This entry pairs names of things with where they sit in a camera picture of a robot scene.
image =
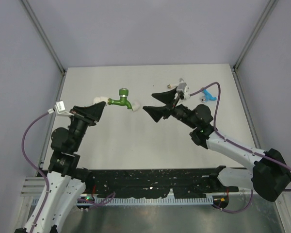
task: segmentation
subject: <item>green faucet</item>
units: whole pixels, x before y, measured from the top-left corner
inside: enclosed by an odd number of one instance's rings
[[[127,100],[128,96],[128,89],[127,88],[121,88],[119,90],[120,99],[119,100],[113,100],[108,99],[108,105],[119,105],[119,106],[127,106],[127,109],[132,109],[131,103]]]

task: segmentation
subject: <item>white table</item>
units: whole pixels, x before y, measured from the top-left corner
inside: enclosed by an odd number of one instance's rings
[[[61,99],[70,110],[88,106],[94,97],[119,99],[121,87],[129,89],[128,100],[142,105],[163,106],[152,93],[167,91],[169,83],[183,78],[190,91],[218,81],[222,88],[217,127],[238,141],[253,146],[249,126],[229,64],[168,65],[129,67],[79,67],[67,71]],[[217,96],[217,87],[209,88]],[[193,109],[200,104],[197,95],[186,102]],[[207,105],[214,114],[216,102]],[[70,120],[57,116],[53,130],[67,127]],[[155,123],[143,110],[133,113],[116,105],[104,109],[100,122],[87,129],[77,154],[78,167],[88,169],[168,169],[206,168],[219,165],[241,166],[217,152],[196,146],[189,136],[192,129],[173,117]],[[52,155],[48,146],[44,169]]]

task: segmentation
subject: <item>blue spray nozzle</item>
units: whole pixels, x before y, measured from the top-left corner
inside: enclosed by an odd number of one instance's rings
[[[203,90],[203,93],[205,95],[205,102],[206,101],[216,101],[217,98],[216,97],[213,97],[207,90]]]

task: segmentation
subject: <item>gray wall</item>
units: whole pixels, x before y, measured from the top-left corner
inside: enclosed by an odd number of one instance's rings
[[[0,0],[0,232],[19,205],[26,176],[34,174],[21,154],[27,126],[51,108],[60,73],[17,0]],[[26,150],[37,163],[48,119],[28,134]]]
[[[30,0],[66,67],[235,64],[267,0]]]
[[[279,150],[291,165],[291,0],[279,1],[240,79],[262,145]]]

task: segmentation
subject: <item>gray floor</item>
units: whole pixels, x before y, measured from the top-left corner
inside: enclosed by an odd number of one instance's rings
[[[230,196],[229,209],[242,208],[249,197]],[[255,196],[251,207],[227,214],[211,206],[75,208],[62,233],[284,233],[274,203]]]

